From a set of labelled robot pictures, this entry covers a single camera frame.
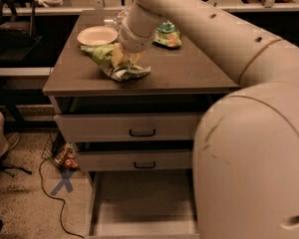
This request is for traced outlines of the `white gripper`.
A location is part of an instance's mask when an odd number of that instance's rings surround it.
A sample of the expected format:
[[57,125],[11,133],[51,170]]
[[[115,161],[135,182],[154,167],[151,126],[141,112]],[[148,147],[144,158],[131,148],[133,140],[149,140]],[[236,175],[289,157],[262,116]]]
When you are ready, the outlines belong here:
[[112,51],[112,65],[117,68],[125,62],[135,64],[144,50],[152,43],[156,25],[127,17],[122,21],[119,29],[119,40]]

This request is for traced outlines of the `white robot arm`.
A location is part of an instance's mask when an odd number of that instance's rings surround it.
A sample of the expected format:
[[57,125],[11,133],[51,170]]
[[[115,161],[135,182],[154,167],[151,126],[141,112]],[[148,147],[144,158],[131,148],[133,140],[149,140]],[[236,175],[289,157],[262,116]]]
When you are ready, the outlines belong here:
[[299,239],[299,48],[201,0],[134,0],[120,27],[140,52],[169,20],[239,91],[195,134],[200,239]]

